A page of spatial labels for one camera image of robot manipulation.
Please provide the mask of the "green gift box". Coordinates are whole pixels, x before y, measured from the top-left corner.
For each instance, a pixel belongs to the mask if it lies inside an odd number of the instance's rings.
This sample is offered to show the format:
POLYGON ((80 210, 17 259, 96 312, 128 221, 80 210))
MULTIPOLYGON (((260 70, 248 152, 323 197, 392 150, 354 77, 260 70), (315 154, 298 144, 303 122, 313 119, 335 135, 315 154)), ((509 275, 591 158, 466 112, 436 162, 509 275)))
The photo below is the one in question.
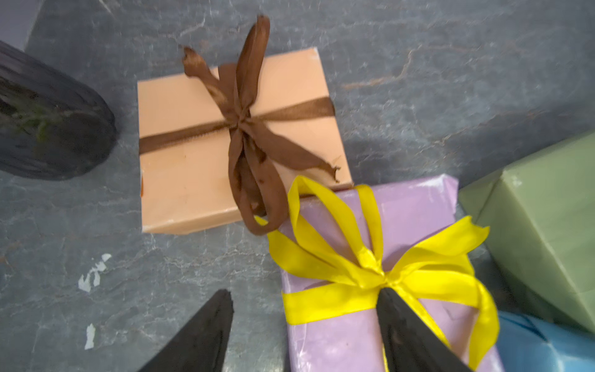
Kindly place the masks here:
POLYGON ((593 333, 593 132, 469 184, 459 201, 490 228, 487 248, 524 312, 593 333))

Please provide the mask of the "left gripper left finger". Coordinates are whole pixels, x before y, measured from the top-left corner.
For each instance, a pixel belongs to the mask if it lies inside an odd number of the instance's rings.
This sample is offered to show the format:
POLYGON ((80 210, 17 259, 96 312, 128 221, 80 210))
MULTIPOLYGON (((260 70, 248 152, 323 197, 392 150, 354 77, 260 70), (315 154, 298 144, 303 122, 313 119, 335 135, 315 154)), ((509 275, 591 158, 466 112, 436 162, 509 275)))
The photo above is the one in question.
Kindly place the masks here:
POLYGON ((218 290, 139 371, 223 371, 233 314, 230 291, 218 290))

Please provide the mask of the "blue gift box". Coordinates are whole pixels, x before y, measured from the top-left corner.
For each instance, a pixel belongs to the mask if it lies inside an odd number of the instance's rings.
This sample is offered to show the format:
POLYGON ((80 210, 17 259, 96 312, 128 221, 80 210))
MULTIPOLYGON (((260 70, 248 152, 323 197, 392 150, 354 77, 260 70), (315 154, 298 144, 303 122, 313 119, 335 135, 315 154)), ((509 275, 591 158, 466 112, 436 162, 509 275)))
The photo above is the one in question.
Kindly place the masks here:
POLYGON ((498 313, 497 350, 507 372, 594 372, 594 336, 532 316, 498 313))

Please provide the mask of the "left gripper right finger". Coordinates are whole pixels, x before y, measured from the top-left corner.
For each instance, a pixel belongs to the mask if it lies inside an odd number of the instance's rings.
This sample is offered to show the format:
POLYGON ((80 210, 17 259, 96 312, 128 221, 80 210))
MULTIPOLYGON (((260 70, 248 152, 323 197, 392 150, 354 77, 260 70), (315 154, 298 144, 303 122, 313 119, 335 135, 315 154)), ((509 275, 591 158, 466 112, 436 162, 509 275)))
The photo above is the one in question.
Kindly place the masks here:
POLYGON ((376 310, 390 372, 469 370, 393 289, 380 291, 376 310))

